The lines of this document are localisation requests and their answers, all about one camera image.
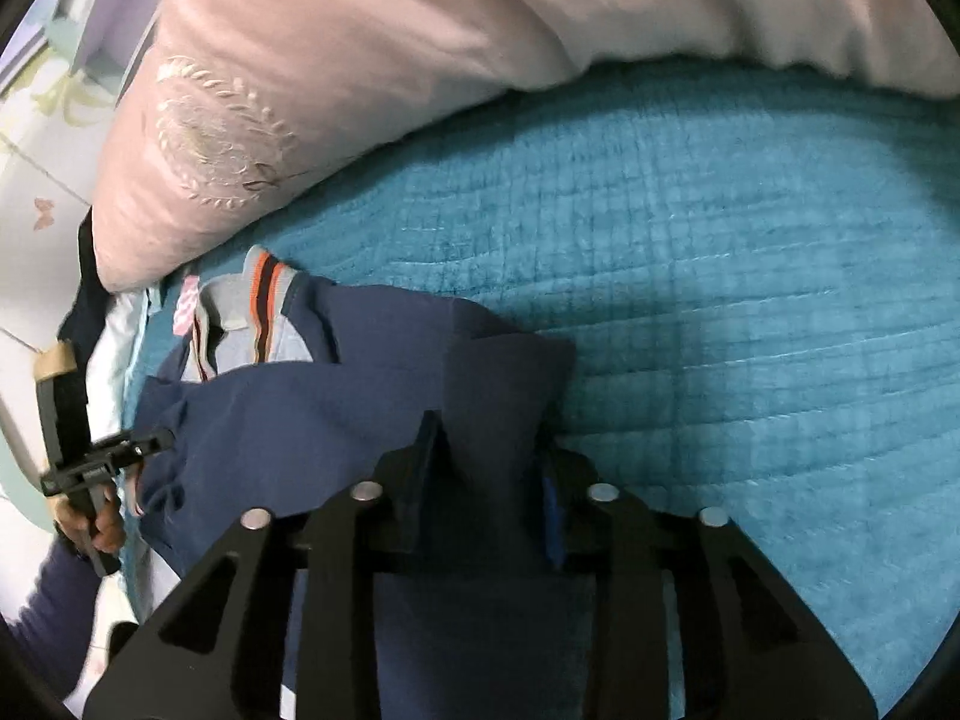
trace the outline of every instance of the blue bedspread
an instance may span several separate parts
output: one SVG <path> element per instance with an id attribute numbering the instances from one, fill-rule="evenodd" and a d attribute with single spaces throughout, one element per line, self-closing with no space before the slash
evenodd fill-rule
<path id="1" fill-rule="evenodd" d="M 199 269 L 259 242 L 573 338 L 565 441 L 731 511 L 888 709 L 960 608 L 958 121 L 812 71 L 606 67 L 384 148 Z"/>

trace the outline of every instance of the pillow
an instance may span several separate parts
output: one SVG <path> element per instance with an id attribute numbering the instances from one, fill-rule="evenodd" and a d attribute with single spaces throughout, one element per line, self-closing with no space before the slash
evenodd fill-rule
<path id="1" fill-rule="evenodd" d="M 960 92 L 924 0 L 161 0 L 100 165 L 100 276 L 152 282 L 374 146 L 506 89 L 677 52 Z"/>

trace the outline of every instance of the bed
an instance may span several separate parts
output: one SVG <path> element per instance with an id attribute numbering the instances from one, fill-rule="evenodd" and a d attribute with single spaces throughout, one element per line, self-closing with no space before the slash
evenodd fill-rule
<path id="1" fill-rule="evenodd" d="M 575 341 L 563 442 L 657 509 L 728 509 L 886 712 L 960 608 L 958 164 L 953 103 L 805 69 L 671 59 L 508 95 L 171 276 L 124 421 L 184 273 L 252 244 L 476 300 Z"/>

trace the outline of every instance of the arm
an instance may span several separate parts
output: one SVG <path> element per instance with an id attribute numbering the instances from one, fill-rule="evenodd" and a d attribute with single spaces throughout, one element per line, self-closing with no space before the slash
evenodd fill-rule
<path id="1" fill-rule="evenodd" d="M 61 700 L 80 680 L 99 589 L 93 567 L 58 538 L 41 567 L 37 587 L 11 625 L 24 659 Z"/>

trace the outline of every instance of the person's hand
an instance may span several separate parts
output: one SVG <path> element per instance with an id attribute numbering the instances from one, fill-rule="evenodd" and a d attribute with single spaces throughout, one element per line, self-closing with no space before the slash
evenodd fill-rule
<path id="1" fill-rule="evenodd" d="M 126 535 L 123 529 L 123 517 L 120 517 L 120 500 L 113 483 L 104 485 L 101 490 L 107 501 L 97 514 L 97 535 L 93 536 L 93 546 L 100 552 L 116 554 L 123 546 Z M 83 551 L 83 536 L 90 531 L 90 520 L 78 512 L 66 497 L 56 498 L 53 502 L 53 514 L 56 523 L 64 531 L 64 536 Z"/>

